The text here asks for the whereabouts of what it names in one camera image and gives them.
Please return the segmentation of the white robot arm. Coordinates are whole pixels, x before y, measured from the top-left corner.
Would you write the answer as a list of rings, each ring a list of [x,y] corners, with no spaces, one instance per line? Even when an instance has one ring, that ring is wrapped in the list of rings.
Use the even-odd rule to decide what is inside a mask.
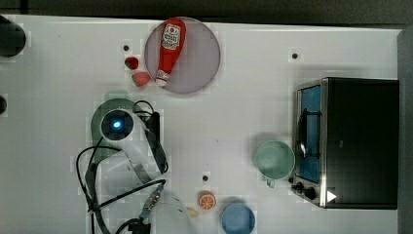
[[[181,200],[166,189],[167,159],[141,119],[126,109],[103,115],[103,141],[118,151],[97,164],[94,206],[103,234],[196,234]]]

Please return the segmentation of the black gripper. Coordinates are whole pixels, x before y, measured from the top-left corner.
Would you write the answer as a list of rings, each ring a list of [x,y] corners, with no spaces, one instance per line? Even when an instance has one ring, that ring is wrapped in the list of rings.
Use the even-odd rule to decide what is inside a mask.
[[[161,144],[161,116],[154,112],[144,122],[146,130],[144,134],[147,139],[147,152],[145,160],[147,163],[155,163],[159,172],[164,174],[168,171],[168,160],[166,152]]]

